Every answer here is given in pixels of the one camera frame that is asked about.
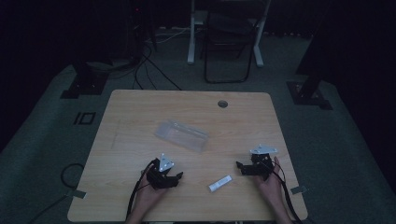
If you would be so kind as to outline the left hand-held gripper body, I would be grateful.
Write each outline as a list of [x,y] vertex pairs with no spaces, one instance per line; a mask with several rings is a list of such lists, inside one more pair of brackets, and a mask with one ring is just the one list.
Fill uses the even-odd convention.
[[153,160],[148,166],[147,180],[155,189],[169,189],[169,184],[179,183],[176,175],[169,176],[168,173],[174,167],[174,163],[162,153],[160,158]]

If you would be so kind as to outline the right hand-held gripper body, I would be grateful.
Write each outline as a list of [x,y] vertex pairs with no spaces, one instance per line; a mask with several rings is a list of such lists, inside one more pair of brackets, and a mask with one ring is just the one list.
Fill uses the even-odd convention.
[[277,149],[265,145],[258,145],[249,152],[252,164],[247,165],[245,170],[249,172],[249,175],[258,175],[261,176],[263,180],[266,180],[274,171],[274,165],[270,155],[277,153]]

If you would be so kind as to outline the person's left hand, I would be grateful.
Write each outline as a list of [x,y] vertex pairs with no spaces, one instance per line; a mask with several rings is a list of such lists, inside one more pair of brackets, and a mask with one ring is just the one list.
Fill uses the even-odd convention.
[[134,210],[146,214],[158,203],[168,189],[155,189],[147,180],[147,173],[144,173],[138,191],[135,196]]

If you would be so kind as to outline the person's right hand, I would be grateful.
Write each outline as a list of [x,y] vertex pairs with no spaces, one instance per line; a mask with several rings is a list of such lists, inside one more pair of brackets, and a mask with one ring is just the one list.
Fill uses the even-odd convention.
[[253,177],[253,181],[259,193],[272,208],[283,205],[281,180],[277,177],[280,170],[278,158],[275,158],[275,164],[274,172],[270,174],[266,180],[263,180],[262,177],[258,175]]

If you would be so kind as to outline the small white tube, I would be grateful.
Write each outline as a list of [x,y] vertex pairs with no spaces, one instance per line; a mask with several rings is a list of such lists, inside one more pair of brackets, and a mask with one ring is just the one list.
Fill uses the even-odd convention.
[[231,182],[233,179],[230,175],[226,175],[223,178],[221,178],[220,180],[210,184],[208,186],[209,190],[211,192],[214,192],[216,190],[218,190],[219,188],[221,188],[222,186],[226,185],[227,183]]

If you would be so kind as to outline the clear plastic box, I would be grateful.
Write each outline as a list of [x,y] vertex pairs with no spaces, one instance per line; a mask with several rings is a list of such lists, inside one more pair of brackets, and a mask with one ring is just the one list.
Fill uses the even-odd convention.
[[162,140],[197,152],[204,149],[208,139],[207,132],[171,119],[162,122],[154,134]]

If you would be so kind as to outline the black stand base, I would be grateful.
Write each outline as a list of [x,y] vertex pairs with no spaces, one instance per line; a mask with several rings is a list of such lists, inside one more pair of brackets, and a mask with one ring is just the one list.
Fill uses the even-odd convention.
[[319,90],[323,79],[321,66],[325,64],[321,55],[322,43],[315,35],[298,65],[296,73],[307,75],[304,82],[288,81],[290,96],[296,105],[316,105],[322,110],[332,110],[332,106]]
[[106,85],[108,73],[94,72],[85,62],[73,63],[76,76],[61,99],[77,99],[80,95],[101,95]]

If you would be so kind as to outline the black folding chair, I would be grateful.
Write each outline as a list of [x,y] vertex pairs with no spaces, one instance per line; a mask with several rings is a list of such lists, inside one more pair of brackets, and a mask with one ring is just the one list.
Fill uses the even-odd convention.
[[[248,79],[252,54],[254,49],[256,26],[262,20],[261,9],[248,9],[231,7],[226,9],[211,8],[208,10],[205,22],[205,38],[203,45],[204,55],[204,78],[207,83],[241,83]],[[244,48],[250,46],[247,71],[238,79],[213,80],[207,73],[209,52],[236,52],[239,58]]]

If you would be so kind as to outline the dark equipment rack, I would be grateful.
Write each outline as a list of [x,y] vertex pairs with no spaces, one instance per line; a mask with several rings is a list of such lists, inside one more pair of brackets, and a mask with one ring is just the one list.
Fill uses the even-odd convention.
[[127,48],[131,65],[140,63],[146,32],[144,0],[125,0],[127,19]]

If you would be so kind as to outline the white desk frame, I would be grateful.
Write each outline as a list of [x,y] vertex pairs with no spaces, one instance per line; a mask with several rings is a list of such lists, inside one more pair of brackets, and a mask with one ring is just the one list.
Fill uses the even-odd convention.
[[[187,54],[187,64],[194,64],[195,63],[195,41],[197,34],[196,26],[203,25],[205,21],[206,11],[205,10],[196,10],[195,3],[196,1],[201,0],[189,0],[191,2],[191,11],[190,11],[190,37],[189,37],[189,49]],[[260,20],[257,28],[257,34],[255,37],[255,43],[253,45],[253,52],[256,61],[256,65],[258,67],[264,66],[264,60],[262,58],[262,52],[260,48],[260,43],[262,40],[262,34],[264,30],[264,26],[266,23],[266,19],[268,16],[269,7],[271,5],[272,0],[264,0],[265,1],[265,10],[263,13],[263,18]]]

